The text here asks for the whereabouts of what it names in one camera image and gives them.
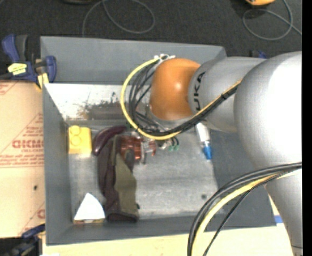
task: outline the black floor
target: black floor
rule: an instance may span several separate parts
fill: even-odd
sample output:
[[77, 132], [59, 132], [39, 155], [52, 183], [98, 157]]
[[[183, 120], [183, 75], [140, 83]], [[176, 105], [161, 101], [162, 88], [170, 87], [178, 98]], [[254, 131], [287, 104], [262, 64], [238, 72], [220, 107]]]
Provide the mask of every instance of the black floor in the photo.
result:
[[[35, 56], [39, 56], [40, 35], [219, 45], [228, 56], [262, 51], [273, 57], [302, 50], [302, 37], [296, 31], [302, 30], [302, 0], [277, 0], [267, 7], [292, 21], [288, 33], [290, 26], [285, 21], [263, 10], [247, 12], [250, 7], [242, 0], [138, 1], [149, 10], [132, 0], [106, 0], [108, 12], [122, 29], [108, 18], [102, 3], [93, 7], [95, 2], [74, 5], [62, 0], [0, 0], [0, 39], [11, 33], [28, 34], [29, 48]], [[246, 29], [243, 20], [258, 36]], [[0, 48], [0, 73], [5, 71], [7, 61]], [[0, 255], [18, 242], [0, 241]]]

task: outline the gray bin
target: gray bin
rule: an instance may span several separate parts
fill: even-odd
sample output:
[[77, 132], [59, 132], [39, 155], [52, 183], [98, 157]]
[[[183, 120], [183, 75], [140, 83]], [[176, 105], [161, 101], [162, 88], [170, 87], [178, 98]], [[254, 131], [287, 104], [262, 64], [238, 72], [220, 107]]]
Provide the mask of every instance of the gray bin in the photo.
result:
[[[94, 90], [104, 85], [109, 85], [105, 88], [121, 86], [132, 69], [162, 53], [199, 63], [226, 56], [219, 46], [41, 37], [41, 57], [55, 56], [58, 66], [56, 80], [43, 90], [48, 245], [187, 234], [206, 197], [227, 181], [253, 170], [236, 134], [212, 131], [214, 156], [212, 162], [208, 162], [200, 152], [196, 134], [190, 131], [179, 136], [182, 144], [177, 153], [158, 151], [149, 159], [149, 164], [135, 167], [137, 201], [143, 203], [140, 221], [102, 225], [73, 223], [76, 208], [85, 193], [90, 192], [99, 200], [102, 196], [95, 157], [77, 158], [67, 154], [67, 127], [78, 124], [95, 132], [107, 125], [125, 123], [125, 120], [121, 114], [110, 122], [100, 118], [74, 118], [65, 108], [71, 95], [76, 95], [77, 89], [80, 92], [84, 86]], [[79, 95], [75, 99], [71, 105], [81, 107], [87, 96]], [[167, 192], [157, 197], [159, 189]], [[216, 215], [210, 230], [217, 228], [228, 208]], [[265, 190], [260, 188], [246, 198], [225, 228], [271, 225], [275, 222], [270, 202]]]

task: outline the brown object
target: brown object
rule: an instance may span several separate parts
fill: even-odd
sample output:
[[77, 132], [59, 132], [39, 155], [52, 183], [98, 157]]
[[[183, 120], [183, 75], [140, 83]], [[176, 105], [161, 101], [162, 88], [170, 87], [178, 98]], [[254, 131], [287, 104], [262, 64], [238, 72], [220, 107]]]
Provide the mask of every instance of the brown object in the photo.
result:
[[191, 116], [188, 87], [200, 64], [184, 58], [162, 62], [155, 70], [150, 96], [152, 113], [163, 120], [172, 121]]

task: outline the yellow block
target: yellow block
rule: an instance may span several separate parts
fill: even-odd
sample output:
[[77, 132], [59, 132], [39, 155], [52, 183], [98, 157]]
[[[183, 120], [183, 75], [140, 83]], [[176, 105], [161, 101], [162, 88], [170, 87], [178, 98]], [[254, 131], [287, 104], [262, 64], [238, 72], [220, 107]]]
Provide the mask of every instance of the yellow block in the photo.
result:
[[68, 153], [90, 154], [92, 151], [91, 129], [73, 125], [68, 128]]

